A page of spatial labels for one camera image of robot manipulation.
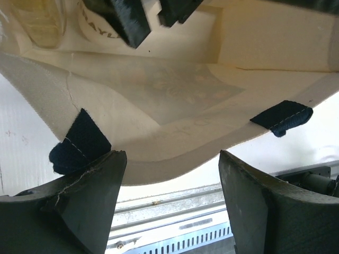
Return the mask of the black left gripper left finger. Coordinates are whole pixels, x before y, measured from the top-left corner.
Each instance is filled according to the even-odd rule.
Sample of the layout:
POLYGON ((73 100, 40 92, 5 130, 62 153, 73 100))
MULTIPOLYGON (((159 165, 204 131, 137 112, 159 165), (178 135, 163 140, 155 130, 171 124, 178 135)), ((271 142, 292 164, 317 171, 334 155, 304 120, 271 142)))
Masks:
POLYGON ((127 166, 111 151, 86 168, 1 197, 1 253, 105 253, 127 166))

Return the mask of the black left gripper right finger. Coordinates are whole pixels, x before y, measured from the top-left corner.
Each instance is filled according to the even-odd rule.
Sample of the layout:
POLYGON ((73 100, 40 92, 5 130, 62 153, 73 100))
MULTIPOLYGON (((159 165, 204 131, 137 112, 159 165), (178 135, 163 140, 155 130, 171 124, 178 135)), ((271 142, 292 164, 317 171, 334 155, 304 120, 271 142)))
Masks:
POLYGON ((338 253, 338 180, 292 184, 227 151, 219 175, 236 253, 338 253))

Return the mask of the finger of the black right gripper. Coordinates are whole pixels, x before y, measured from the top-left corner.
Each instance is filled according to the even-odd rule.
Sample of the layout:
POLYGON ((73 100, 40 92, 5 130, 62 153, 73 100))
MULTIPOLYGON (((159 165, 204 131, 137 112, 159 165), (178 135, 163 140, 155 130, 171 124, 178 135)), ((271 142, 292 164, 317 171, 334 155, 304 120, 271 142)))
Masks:
POLYGON ((203 0, 160 0, 158 13, 160 24, 172 27, 176 22, 183 24, 200 6, 203 0))
POLYGON ((121 39, 134 49, 151 32, 141 1, 88 0, 84 4, 90 11, 104 18, 121 39))

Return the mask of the cream cylindrical bottle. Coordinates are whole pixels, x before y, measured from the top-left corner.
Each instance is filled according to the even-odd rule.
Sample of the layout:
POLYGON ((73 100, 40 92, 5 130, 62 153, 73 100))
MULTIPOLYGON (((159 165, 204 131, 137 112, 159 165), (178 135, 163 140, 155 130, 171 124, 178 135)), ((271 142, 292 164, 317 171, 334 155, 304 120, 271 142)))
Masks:
POLYGON ((79 27, 89 41, 103 47, 112 47, 123 43, 123 40, 108 22, 88 9, 84 1, 78 1, 77 8, 79 27))

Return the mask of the cream canvas tote bag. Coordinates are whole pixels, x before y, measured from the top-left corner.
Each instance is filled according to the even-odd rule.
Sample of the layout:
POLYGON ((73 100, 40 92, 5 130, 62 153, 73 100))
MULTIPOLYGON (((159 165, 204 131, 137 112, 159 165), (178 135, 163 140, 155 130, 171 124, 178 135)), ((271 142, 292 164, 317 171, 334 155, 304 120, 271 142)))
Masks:
POLYGON ((127 186, 175 179, 221 150, 267 173, 338 159, 338 17, 269 1, 206 1, 138 49, 89 41, 66 2, 55 49, 1 1, 1 147, 64 173, 124 151, 127 186))

